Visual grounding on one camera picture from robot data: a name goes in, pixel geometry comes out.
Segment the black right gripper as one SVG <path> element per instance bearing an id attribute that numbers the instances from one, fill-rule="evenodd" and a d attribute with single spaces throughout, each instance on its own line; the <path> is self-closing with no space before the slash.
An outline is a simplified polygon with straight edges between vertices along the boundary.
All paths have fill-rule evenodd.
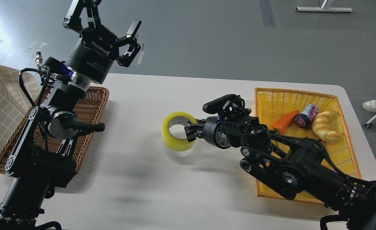
<path id="1" fill-rule="evenodd" d="M 204 124 L 191 124 L 184 127 L 188 142 L 193 142 L 197 138 L 204 139 L 207 143 L 221 149 L 227 148 L 226 135 L 223 132 L 219 117 L 208 117 L 202 119 Z"/>

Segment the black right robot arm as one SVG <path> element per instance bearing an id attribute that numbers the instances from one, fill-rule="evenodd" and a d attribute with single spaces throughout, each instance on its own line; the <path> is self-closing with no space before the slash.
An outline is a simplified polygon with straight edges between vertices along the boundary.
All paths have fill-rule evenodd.
<path id="1" fill-rule="evenodd" d="M 287 200 L 306 191 L 337 211 L 322 217 L 320 229 L 345 221 L 349 230 L 376 230 L 376 181 L 343 173 L 320 140 L 275 134 L 250 116 L 244 100 L 228 94 L 203 105 L 211 114 L 184 128 L 187 140 L 201 138 L 221 149 L 240 148 L 241 168 Z"/>

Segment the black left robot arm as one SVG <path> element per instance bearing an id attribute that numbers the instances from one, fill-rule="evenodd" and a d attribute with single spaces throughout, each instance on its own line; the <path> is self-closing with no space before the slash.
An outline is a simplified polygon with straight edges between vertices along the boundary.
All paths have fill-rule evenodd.
<path id="1" fill-rule="evenodd" d="M 0 230 L 61 230 L 51 221 L 36 226 L 44 213 L 44 199 L 55 188 L 65 188 L 76 175 L 74 150 L 77 140 L 105 130 L 105 124 L 81 122 L 74 113 L 80 99 L 86 99 L 91 83 L 102 84 L 114 61 L 129 67 L 141 50 L 137 32 L 142 21 L 135 20 L 127 34 L 118 37 L 102 25 L 100 0 L 74 0 L 63 27 L 79 34 L 79 41 L 66 61 L 36 53 L 37 69 L 19 72 L 23 93 L 32 109 L 5 164 L 13 177 L 0 204 Z"/>

